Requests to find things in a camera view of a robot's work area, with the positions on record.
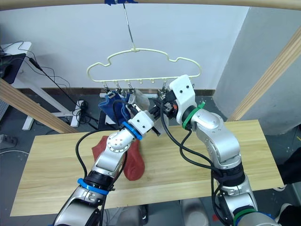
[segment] white wall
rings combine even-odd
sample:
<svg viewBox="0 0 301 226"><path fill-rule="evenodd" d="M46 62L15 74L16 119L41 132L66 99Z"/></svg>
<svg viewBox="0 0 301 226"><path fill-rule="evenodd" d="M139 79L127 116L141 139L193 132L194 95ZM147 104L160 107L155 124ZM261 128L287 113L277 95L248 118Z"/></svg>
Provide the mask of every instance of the white wall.
<svg viewBox="0 0 301 226"><path fill-rule="evenodd" d="M300 27L301 12L250 8L214 94L229 117ZM242 120L259 119L266 135L301 124L301 57L250 108Z"/></svg>
<svg viewBox="0 0 301 226"><path fill-rule="evenodd" d="M192 58L203 67L194 79L197 89L215 89L246 17L248 7L183 4L127 4L137 47L165 51L172 58ZM26 8L0 12L1 43L32 42L40 65L52 67L72 87L102 87L86 76L87 67L105 62L112 53L131 48L122 5L74 5ZM41 87L54 85L33 73ZM177 76L195 74L190 63L169 63L153 53L118 56L113 65L93 71L100 79ZM132 83L160 88L162 82ZM15 87L22 88L16 81Z"/></svg>

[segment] electrical cable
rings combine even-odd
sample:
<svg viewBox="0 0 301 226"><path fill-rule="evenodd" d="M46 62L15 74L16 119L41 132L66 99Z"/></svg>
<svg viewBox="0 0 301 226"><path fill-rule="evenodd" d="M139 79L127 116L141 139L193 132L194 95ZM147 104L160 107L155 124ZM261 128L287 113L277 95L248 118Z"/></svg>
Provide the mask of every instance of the electrical cable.
<svg viewBox="0 0 301 226"><path fill-rule="evenodd" d="M183 139L183 141L181 142L181 145L184 144L184 142L188 139L188 137L191 135L192 131L189 130L189 133L186 135L186 137ZM206 168L206 169L210 169L212 170L211 166L207 166L207 165L204 165L202 163L199 163L199 162L196 162L196 161L193 161L191 159L189 159L184 153L183 153L183 150L182 150L182 147L179 147L180 148L180 154L182 156L183 159L185 159L187 162L193 164L193 165L196 165L196 166L199 166L199 167L203 167L203 168Z"/></svg>
<svg viewBox="0 0 301 226"><path fill-rule="evenodd" d="M2 50L5 50L6 48L8 48L8 47L10 47L10 46L12 46L12 45L15 45L16 43L21 43L21 44L19 45L19 47L18 47L18 50L24 50L24 51L27 51L27 52L32 53L32 55L33 55L35 61L37 61L36 55L35 55L32 51L30 51L30 50L28 50L28 49L22 49L22 48L20 48L20 47L24 44L24 41L16 41L16 42L14 42L14 43L12 43L12 44L10 44L10 45L4 47L4 48L1 48L1 49L2 49Z"/></svg>
<svg viewBox="0 0 301 226"><path fill-rule="evenodd" d="M80 157L80 154L79 154L79 145L80 145L80 143L83 141L83 139L85 139L87 136L90 136L91 134L94 134L94 133L97 133L97 132L100 132L100 131L102 131L102 130L101 130L101 129L97 129L97 130L94 130L94 131L92 131L92 132L86 133L85 135L83 135L83 136L78 140L78 142L77 142L76 145L75 145L75 154L76 154L76 157L77 157L77 159L79 160L79 162L80 162L80 164L81 164L81 166L82 166L82 168L83 168L83 170L84 170L84 178L87 176L87 169L86 169L86 166L85 166L83 160L82 160L81 157Z"/></svg>
<svg viewBox="0 0 301 226"><path fill-rule="evenodd" d="M191 135L192 131L189 130L188 134L186 135L186 137L183 139L183 141L181 142L181 145L184 145L185 141L189 138L189 136ZM189 159L188 157L186 157L182 151L182 148L180 147L180 153L181 153L181 156L188 162L190 162L191 164L194 164L194 165L197 165L197 166L200 166L200 167L203 167L204 166L198 162L195 162L191 159ZM217 192L220 190L222 184L219 184L219 186L217 187L216 191L214 191L214 170L211 170L211 199L212 199L212 206L213 206L213 210L214 210L214 213L216 214L216 216L218 217L218 219L224 224L224 225L228 225L223 219L222 217L219 215L219 212L217 211L216 209L216 203L215 203L215 199L216 199L216 194Z"/></svg>
<svg viewBox="0 0 301 226"><path fill-rule="evenodd" d="M219 175L222 175L221 172L219 171L219 169L217 169L216 167L213 166L213 162L208 158L206 157L205 155L201 154L201 153L198 153L198 152L195 152L185 146L183 146L182 144L180 144L174 137L173 135L170 133L170 131L168 130L166 124L165 124L165 120L164 120L164 114L163 114L163 107L164 107L164 104L162 103L161 104L161 107L160 107L160 117L161 117L161 122L162 122L162 126L165 130L165 132L167 133L167 135L169 136L169 138L177 145L179 146L180 148L184 149L185 151L187 152L190 152L192 154L195 154L203 159L205 159L207 162L210 163L210 166L207 166L207 165L204 165L204 164L201 164L201 163L198 163L199 166L201 167L204 167L204 168L207 168L207 169L211 169L213 171L215 171L216 173L218 173Z"/></svg>
<svg viewBox="0 0 301 226"><path fill-rule="evenodd" d="M80 124L88 124L89 126L91 126L93 129L97 129L97 127L95 127L94 125L92 125L89 121L86 121L85 123L82 123L81 120L84 120L85 117L88 117L90 119L93 119L96 123L98 123L98 120L95 119L94 117L92 117L90 114L87 113L87 108L88 108L88 103L87 101L83 101L81 105L78 105L54 80L52 80L50 78L50 76L44 72L44 70L42 69L42 67L39 66L39 64L33 59L33 58L29 58L29 61L32 63L33 66L35 66L37 69L39 69L43 75L47 76L76 106L78 106L80 108L80 111L78 111L78 114L76 115L76 119Z"/></svg>
<svg viewBox="0 0 301 226"><path fill-rule="evenodd" d="M216 199L216 195L217 193L220 191L222 187L222 184L219 184L216 188L216 190L213 192L211 198L212 198L212 207L213 207L213 210L217 216L217 218L220 220L220 222L225 225L225 226L229 226L228 223L226 223L226 221L220 216L219 212L217 211L216 209L216 203L215 203L215 199ZM213 180L213 173L211 174L211 191L214 190L214 180Z"/></svg>
<svg viewBox="0 0 301 226"><path fill-rule="evenodd" d="M24 51L27 51L26 49L20 49L20 47L22 46L22 44L24 43L24 41L17 41L17 42L15 42L15 43L12 43L11 45L14 45L14 44L16 44L16 43L18 43L18 42L21 42L21 44L20 44L20 46L18 47L18 50L24 50ZM55 81L55 77L59 77L59 78L61 78L62 80L65 80L67 83L68 83L68 85L69 85L69 87L70 87L70 83L66 80L66 79L64 79L64 78L62 78L62 77L60 77L60 76L56 76L55 75L55 71L54 71L54 69L53 68L50 68L50 67L41 67L39 64L38 64L38 62L37 62L37 59L36 59L36 56L35 56L35 54L33 53L33 52L31 52L32 54L33 54L33 56L34 56L34 59L33 58L30 58L30 57L28 57L28 56L25 56L25 57L27 57L28 59L29 59L29 61L32 63L32 65L33 66L35 66L37 69L39 69L41 72L43 72L43 73L39 73L39 72L37 72L36 70L34 70L29 64L28 64L28 62L27 61L25 61L24 59L21 59L21 58L14 58L13 60L11 60L10 61L10 63L12 62L12 61L14 61L14 60L17 60L17 59L19 59L19 60L22 60L23 62L25 62L35 73L37 73L37 74L40 74L40 75L43 75L43 76L47 76L76 106L78 106L79 108L80 108L80 111L79 111L79 114L77 114L76 115L76 119L77 119L77 121L80 123L80 124L88 124L89 126L91 126L93 129L97 129L97 127L95 127L94 125L92 125L91 123L90 123L90 120L85 120L85 117L88 117L88 118L90 118L90 119L93 119L96 123L98 123L98 120L96 119L96 118L94 118L94 117L92 117L90 114L88 114L87 112L86 112L86 110L87 110L87 107L85 108L85 109L83 109L83 107L84 107L84 105L86 105L87 106L87 102L85 102L85 103L82 103L81 104L81 106L79 106L59 85L62 85L62 86L65 86L66 88L67 88L67 86L66 85L64 85L64 84L60 84L60 83L56 83L56 81ZM47 69L50 69L50 70L52 70L53 71L53 80L50 78L50 76L48 75L48 74L46 74L44 71L43 71L43 69L42 68L47 68Z"/></svg>

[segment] gray wall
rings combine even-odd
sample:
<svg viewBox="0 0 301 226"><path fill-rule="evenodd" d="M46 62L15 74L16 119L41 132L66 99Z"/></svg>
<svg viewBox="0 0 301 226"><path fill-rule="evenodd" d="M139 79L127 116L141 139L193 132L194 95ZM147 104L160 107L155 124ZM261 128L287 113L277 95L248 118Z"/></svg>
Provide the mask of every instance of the gray wall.
<svg viewBox="0 0 301 226"><path fill-rule="evenodd" d="M301 12L250 8L218 83L214 100L229 117L301 25ZM265 134L301 123L301 57L244 115L259 119Z"/></svg>

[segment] blue ring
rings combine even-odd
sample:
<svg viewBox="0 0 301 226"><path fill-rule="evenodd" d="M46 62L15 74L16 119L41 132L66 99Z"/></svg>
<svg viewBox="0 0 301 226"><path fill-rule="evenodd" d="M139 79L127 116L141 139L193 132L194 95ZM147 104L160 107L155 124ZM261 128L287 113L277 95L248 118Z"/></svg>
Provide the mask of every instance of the blue ring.
<svg viewBox="0 0 301 226"><path fill-rule="evenodd" d="M83 188L88 189L88 190L90 190L92 192L97 192L97 193L103 194L103 195L107 195L109 193L109 191L106 191L106 190L103 190L103 189L100 189L100 188L97 188L97 187L93 187L93 186L87 185L84 182L83 178L79 178L77 180L77 183L79 183L80 186L82 186Z"/></svg>
<svg viewBox="0 0 301 226"><path fill-rule="evenodd" d="M143 137L133 128L131 127L126 121L123 121L122 124L129 130L131 131L138 140L142 140Z"/></svg>

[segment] blue cloth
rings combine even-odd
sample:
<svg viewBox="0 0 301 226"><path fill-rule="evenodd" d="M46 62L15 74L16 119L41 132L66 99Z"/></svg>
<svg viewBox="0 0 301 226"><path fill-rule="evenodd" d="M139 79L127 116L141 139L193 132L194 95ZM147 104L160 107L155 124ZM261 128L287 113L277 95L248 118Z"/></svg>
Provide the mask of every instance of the blue cloth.
<svg viewBox="0 0 301 226"><path fill-rule="evenodd" d="M122 97L121 99L128 102L130 98L130 94L127 93L126 97ZM126 121L128 121L129 119L131 119L131 114L130 112L128 112L128 109L126 108L126 104L122 103L122 108L121 108L121 114L123 115L123 117L126 119Z"/></svg>
<svg viewBox="0 0 301 226"><path fill-rule="evenodd" d="M108 115L114 122L116 122L114 112L113 112L113 103L115 100L124 100L128 101L129 94L125 98L121 98L116 91L112 91L115 96L109 98L108 95L105 95L105 101L98 104L98 107L106 114ZM127 108L125 107L124 103L116 103L115 104L115 112L116 117L121 125L123 121L127 121L131 118L130 113L128 112Z"/></svg>

